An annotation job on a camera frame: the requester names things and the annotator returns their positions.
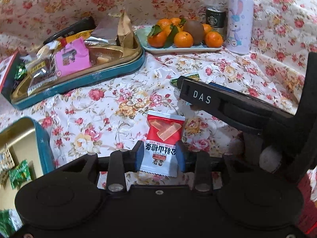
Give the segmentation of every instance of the water bottle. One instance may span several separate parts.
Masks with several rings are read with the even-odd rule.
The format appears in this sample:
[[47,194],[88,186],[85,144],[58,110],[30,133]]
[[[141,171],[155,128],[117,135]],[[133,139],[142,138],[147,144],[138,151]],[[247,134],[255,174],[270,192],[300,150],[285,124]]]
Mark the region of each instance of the water bottle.
[[250,52],[253,0],[228,0],[227,49],[245,55]]

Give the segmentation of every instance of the gold tray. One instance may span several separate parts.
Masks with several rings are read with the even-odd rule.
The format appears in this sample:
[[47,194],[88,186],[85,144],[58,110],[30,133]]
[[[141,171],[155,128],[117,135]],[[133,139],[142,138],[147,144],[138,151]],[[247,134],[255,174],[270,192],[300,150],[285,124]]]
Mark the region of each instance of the gold tray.
[[[63,82],[67,82],[69,80],[74,80],[78,77],[89,75],[89,74],[95,74],[100,71],[103,71],[105,69],[110,70],[112,68],[122,66],[123,64],[130,63],[135,61],[142,53],[142,47],[137,38],[134,36],[134,48],[124,48],[119,47],[115,45],[106,45],[106,44],[97,44],[97,45],[87,45],[87,48],[89,49],[90,57],[95,53],[102,53],[104,55],[107,55],[108,57],[111,57],[110,61],[105,64],[101,65],[95,65],[88,69],[84,69],[78,72],[75,72],[73,74],[69,74],[64,77],[60,77],[56,79],[55,81],[49,82],[44,84],[43,86],[39,87],[34,91],[32,95],[39,94],[41,91],[47,90],[55,85],[61,84]],[[26,76],[23,81],[19,84],[19,86],[15,89],[15,91],[11,94],[11,103],[16,103],[22,99],[25,99],[28,96],[28,87],[31,82],[31,75]]]
[[[15,165],[26,159],[32,179],[43,175],[37,148],[35,125],[30,118],[21,118],[0,133],[0,149],[3,149],[6,143]],[[15,208],[14,199],[17,192],[17,188],[12,190],[8,179],[5,187],[0,188],[0,210]]]

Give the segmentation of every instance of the red cloth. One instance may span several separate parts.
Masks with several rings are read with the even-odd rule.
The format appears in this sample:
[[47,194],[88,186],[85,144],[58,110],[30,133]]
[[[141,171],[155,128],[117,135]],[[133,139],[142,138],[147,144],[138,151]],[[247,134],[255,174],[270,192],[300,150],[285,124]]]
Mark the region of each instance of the red cloth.
[[298,188],[304,197],[304,208],[297,224],[297,227],[308,237],[317,237],[317,208],[310,200],[312,188],[307,175],[300,181]]

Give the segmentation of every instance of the coffee can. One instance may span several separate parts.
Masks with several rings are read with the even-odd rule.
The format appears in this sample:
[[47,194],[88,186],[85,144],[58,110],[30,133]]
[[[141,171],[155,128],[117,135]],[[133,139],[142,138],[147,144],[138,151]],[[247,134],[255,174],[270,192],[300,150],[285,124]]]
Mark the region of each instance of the coffee can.
[[225,39],[227,13],[223,7],[209,6],[206,9],[206,24],[209,24],[214,31],[221,34]]

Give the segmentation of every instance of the black plastic mount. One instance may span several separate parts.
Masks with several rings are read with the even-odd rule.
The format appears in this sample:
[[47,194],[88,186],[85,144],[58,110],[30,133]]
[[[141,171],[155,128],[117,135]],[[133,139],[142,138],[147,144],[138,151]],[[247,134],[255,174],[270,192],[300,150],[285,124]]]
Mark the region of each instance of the black plastic mount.
[[[118,150],[110,157],[91,153],[23,186],[15,206],[24,226],[11,238],[161,237],[158,226],[182,237],[281,238],[305,235],[294,223],[303,198],[296,186],[248,165],[232,155],[209,157],[191,152],[181,142],[176,157],[183,172],[195,174],[188,185],[132,185],[125,172],[139,170],[144,144]],[[105,189],[96,187],[99,172],[107,171]],[[220,172],[223,188],[213,189],[211,172]],[[124,228],[118,224],[127,217]],[[136,226],[142,222],[142,228]]]
[[212,114],[230,126],[262,137],[295,160],[285,174],[289,182],[299,182],[309,168],[317,165],[317,53],[308,56],[306,78],[295,115],[260,99],[228,89],[216,83],[205,84],[179,77],[180,98]]

